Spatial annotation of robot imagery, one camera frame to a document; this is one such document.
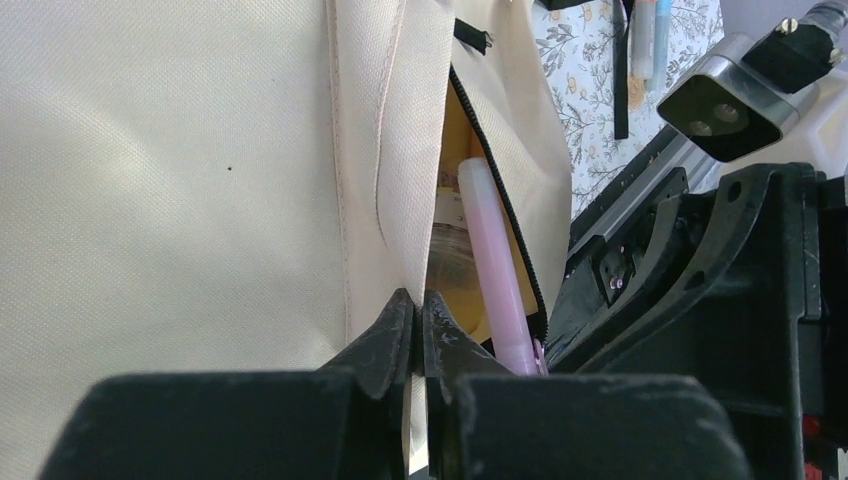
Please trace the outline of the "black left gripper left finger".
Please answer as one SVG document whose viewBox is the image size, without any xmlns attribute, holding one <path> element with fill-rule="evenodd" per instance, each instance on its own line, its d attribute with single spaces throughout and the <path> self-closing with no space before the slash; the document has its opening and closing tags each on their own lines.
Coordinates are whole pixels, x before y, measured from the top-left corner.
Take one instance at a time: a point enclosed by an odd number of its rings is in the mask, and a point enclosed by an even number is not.
<svg viewBox="0 0 848 480">
<path fill-rule="evenodd" d="M 314 371 L 122 375 L 91 387 L 44 479 L 404 479 L 415 305 Z"/>
</svg>

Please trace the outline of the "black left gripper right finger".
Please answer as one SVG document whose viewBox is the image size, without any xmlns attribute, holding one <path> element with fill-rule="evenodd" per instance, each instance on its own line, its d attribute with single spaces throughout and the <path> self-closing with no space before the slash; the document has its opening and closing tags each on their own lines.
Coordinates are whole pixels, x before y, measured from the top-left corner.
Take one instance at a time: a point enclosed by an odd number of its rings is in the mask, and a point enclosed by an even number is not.
<svg viewBox="0 0 848 480">
<path fill-rule="evenodd" d="M 421 311 L 436 479 L 748 479 L 725 410 L 675 375 L 517 376 L 429 291 Z"/>
</svg>

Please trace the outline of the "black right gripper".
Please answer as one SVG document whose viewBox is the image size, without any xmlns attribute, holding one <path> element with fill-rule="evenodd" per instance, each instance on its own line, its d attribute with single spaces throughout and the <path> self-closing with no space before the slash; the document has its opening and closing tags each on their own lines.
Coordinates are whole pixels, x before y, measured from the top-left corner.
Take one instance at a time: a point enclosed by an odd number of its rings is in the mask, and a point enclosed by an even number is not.
<svg viewBox="0 0 848 480">
<path fill-rule="evenodd" d="M 758 479 L 838 478 L 847 446 L 847 181 L 760 164 L 669 194 L 568 259 L 557 373 L 697 379 Z"/>
</svg>

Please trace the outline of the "beige canvas backpack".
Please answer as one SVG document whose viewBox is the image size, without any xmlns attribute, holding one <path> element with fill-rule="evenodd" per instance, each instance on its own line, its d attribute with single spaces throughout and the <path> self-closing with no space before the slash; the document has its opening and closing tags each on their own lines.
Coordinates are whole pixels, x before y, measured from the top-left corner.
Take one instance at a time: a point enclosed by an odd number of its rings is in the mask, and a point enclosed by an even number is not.
<svg viewBox="0 0 848 480">
<path fill-rule="evenodd" d="M 313 368 L 424 297 L 448 84 L 498 177 L 532 332 L 571 171 L 534 1 L 5 1 L 1 475 L 98 380 Z"/>
</svg>

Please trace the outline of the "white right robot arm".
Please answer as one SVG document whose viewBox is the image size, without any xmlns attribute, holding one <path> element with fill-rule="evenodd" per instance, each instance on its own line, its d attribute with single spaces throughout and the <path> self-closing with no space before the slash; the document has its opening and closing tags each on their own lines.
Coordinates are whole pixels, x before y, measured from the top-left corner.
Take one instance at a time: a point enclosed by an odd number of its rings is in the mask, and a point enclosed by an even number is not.
<svg viewBox="0 0 848 480">
<path fill-rule="evenodd" d="M 547 360 L 580 479 L 847 475 L 843 1 L 732 34 L 572 226 Z"/>
</svg>

